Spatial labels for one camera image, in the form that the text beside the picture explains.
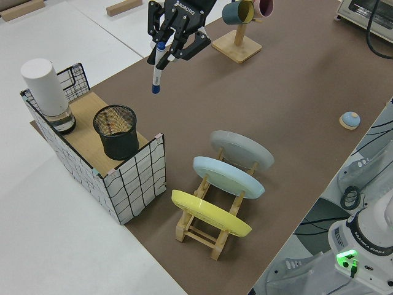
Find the green light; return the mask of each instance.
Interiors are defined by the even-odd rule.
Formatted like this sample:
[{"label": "green light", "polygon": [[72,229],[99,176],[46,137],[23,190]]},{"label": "green light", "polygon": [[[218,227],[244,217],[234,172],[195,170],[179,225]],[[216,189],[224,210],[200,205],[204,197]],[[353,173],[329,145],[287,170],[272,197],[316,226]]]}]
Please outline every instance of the green light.
[{"label": "green light", "polygon": [[356,253],[357,253],[356,250],[348,250],[348,251],[345,251],[345,252],[342,252],[342,253],[338,253],[336,256],[337,256],[337,259],[338,259],[338,258],[344,258],[345,256],[348,256],[348,255],[355,256]]},{"label": "green light", "polygon": [[345,251],[345,252],[342,252],[342,253],[338,253],[336,255],[338,265],[344,266],[343,263],[347,262],[347,259],[351,259],[354,256],[357,256],[357,251],[356,250],[348,250],[348,251]]}]

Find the storage box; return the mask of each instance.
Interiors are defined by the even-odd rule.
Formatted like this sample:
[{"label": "storage box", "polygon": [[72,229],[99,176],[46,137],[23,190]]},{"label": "storage box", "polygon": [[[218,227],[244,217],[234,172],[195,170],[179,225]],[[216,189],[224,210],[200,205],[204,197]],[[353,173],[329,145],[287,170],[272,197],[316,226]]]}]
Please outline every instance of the storage box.
[{"label": "storage box", "polygon": [[77,121],[69,135],[61,135],[48,123],[28,89],[20,94],[70,174],[119,224],[125,224],[166,190],[164,135],[147,141],[138,134],[139,151],[134,157],[111,160],[104,154],[92,119],[106,104],[90,91],[83,66],[76,64],[58,77]]}]

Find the plate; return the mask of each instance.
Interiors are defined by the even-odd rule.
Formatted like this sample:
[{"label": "plate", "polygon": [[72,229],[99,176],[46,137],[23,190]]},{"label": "plate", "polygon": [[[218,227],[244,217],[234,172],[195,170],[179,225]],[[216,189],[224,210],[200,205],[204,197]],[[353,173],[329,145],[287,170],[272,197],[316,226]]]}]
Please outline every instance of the plate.
[{"label": "plate", "polygon": [[251,227],[241,219],[186,192],[173,190],[172,202],[198,219],[237,237],[244,237],[251,231]]},{"label": "plate", "polygon": [[232,195],[240,195],[244,191],[244,198],[256,199],[265,192],[255,178],[228,163],[209,157],[195,157],[193,166],[200,177],[208,175],[208,183]]},{"label": "plate", "polygon": [[258,163],[256,170],[266,170],[274,163],[274,157],[267,149],[237,133],[214,131],[210,134],[210,143],[216,151],[224,149],[225,160],[247,169],[255,162]]}]

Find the yellow plate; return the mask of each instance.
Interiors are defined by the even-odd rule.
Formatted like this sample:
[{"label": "yellow plate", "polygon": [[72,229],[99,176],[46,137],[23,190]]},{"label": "yellow plate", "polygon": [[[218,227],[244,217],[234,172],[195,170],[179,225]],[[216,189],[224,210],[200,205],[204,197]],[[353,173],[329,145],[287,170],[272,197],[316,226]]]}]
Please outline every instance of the yellow plate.
[{"label": "yellow plate", "polygon": [[251,231],[251,227],[244,221],[194,195],[174,189],[172,191],[172,202],[180,209],[220,230],[226,230],[232,235],[244,237]]}]

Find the toaster oven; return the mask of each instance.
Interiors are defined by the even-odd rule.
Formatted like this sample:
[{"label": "toaster oven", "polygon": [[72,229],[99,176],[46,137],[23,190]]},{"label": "toaster oven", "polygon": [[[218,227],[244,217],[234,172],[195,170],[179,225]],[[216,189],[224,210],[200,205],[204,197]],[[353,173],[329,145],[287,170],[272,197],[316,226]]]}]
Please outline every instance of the toaster oven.
[{"label": "toaster oven", "polygon": [[[376,0],[342,0],[337,14],[367,28]],[[393,0],[381,0],[373,19],[371,32],[393,43]]]}]

